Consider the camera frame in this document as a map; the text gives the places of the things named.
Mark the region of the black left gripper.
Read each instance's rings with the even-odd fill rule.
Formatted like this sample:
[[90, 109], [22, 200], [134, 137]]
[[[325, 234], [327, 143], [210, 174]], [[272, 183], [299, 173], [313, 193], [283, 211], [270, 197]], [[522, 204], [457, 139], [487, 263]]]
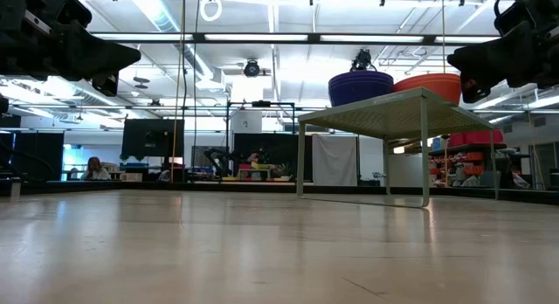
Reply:
[[92, 19], [79, 0], [0, 0], [0, 75], [90, 79], [115, 97], [119, 71], [141, 53], [90, 34]]

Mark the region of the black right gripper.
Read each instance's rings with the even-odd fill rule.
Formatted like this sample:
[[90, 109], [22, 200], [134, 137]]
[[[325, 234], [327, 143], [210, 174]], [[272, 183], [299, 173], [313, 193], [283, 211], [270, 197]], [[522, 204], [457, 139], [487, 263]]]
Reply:
[[559, 0], [496, 0], [493, 12], [501, 38], [447, 57], [460, 71], [462, 100], [480, 101], [503, 80], [510, 87], [559, 85]]

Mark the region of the red storage bin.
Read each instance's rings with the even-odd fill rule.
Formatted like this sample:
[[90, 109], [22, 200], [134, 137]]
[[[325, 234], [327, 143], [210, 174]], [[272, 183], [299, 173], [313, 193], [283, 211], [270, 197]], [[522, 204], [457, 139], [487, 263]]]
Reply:
[[503, 134], [499, 129], [451, 134], [449, 145], [458, 147], [469, 144], [490, 144], [491, 142], [495, 144], [504, 142]]

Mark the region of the black monitor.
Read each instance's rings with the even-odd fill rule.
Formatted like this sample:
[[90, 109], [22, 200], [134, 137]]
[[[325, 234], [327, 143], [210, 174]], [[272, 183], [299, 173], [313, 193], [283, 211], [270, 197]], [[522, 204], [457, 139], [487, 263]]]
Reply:
[[121, 154], [136, 158], [183, 157], [183, 136], [183, 120], [125, 120]]

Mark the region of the storage rack with bins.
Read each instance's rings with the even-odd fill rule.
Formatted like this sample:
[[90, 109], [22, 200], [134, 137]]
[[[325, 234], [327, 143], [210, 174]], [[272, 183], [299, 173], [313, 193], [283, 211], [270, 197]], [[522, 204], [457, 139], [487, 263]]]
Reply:
[[494, 188], [510, 169], [510, 159], [505, 154], [507, 145], [469, 144], [458, 147], [449, 145], [450, 135], [445, 139], [433, 139], [429, 153], [430, 178], [438, 188]]

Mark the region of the person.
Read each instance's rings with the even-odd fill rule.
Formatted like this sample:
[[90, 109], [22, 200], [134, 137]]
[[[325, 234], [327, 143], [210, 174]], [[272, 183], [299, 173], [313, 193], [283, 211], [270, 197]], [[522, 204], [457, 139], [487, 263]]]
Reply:
[[100, 159], [96, 156], [90, 157], [87, 162], [87, 168], [81, 177], [82, 180], [106, 181], [111, 176], [105, 168], [101, 166]]

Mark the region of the green perforated metal shelf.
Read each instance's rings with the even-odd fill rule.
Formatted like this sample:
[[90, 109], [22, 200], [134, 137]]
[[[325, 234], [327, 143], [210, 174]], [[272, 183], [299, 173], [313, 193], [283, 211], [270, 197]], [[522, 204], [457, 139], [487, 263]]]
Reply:
[[298, 117], [299, 150], [296, 194], [304, 197], [304, 168], [307, 125], [341, 130], [383, 141], [385, 188], [390, 190], [389, 141], [419, 139], [422, 159], [422, 195], [417, 204], [398, 200], [392, 194], [381, 202], [383, 206], [416, 207], [423, 209], [430, 203], [430, 175], [427, 140], [445, 134], [494, 130], [494, 125], [458, 105], [443, 100], [434, 92], [416, 87], [368, 100], [331, 107]]

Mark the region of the black ceiling spotlight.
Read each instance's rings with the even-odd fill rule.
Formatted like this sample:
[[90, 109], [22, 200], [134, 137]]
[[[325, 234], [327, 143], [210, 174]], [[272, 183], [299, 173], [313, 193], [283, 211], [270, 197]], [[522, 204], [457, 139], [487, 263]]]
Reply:
[[259, 62], [256, 59], [248, 59], [243, 72], [248, 78], [258, 77], [261, 72]]

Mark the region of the white hanging sheet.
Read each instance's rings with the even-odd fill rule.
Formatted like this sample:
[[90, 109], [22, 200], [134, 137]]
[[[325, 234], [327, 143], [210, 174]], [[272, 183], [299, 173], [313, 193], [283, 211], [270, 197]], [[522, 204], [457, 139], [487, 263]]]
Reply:
[[312, 135], [313, 183], [356, 186], [357, 142], [349, 135]]

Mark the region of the black overhead light beam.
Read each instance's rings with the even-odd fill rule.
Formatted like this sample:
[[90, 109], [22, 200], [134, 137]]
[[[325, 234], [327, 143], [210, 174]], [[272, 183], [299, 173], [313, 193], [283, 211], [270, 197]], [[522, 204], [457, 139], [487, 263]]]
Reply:
[[335, 34], [335, 33], [169, 33], [169, 32], [94, 32], [96, 38], [127, 44], [302, 44], [302, 45], [472, 45], [498, 36], [410, 35], [410, 34]]

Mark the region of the low table with colourful items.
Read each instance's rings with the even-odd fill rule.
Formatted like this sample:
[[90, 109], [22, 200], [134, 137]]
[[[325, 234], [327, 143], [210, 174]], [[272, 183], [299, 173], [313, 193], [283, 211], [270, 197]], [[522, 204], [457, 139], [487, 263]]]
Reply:
[[288, 166], [262, 164], [257, 162], [241, 163], [235, 173], [228, 173], [224, 181], [245, 182], [289, 182], [293, 173]]

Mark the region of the black partition panel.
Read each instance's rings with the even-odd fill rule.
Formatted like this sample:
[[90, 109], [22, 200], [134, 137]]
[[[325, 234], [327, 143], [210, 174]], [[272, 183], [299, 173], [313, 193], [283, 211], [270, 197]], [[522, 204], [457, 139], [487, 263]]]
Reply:
[[233, 139], [233, 168], [237, 176], [246, 179], [251, 173], [238, 172], [248, 168], [261, 179], [298, 176], [299, 139], [291, 134], [235, 134]]

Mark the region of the black background gantry frame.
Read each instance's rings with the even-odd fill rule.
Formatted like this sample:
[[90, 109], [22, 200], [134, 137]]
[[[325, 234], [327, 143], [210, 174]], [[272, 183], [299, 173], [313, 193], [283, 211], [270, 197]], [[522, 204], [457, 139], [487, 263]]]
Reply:
[[225, 105], [225, 167], [233, 168], [235, 134], [297, 134], [296, 106], [269, 100], [228, 101]]

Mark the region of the black aluminium table frame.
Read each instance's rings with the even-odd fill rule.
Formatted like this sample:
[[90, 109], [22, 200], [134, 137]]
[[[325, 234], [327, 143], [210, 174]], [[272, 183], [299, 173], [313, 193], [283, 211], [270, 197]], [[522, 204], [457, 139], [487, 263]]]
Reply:
[[[47, 182], [23, 183], [20, 188], [22, 195], [55, 194], [69, 192], [101, 191], [101, 190], [185, 190], [209, 192], [242, 192], [242, 193], [295, 193], [296, 186], [290, 183], [161, 183], [161, 182]], [[418, 187], [384, 187], [372, 186], [313, 186], [304, 188], [306, 194], [341, 194], [341, 195], [412, 195], [420, 196]], [[559, 207], [559, 191], [539, 190], [499, 190], [499, 199], [509, 202], [527, 204], [546, 204]]]

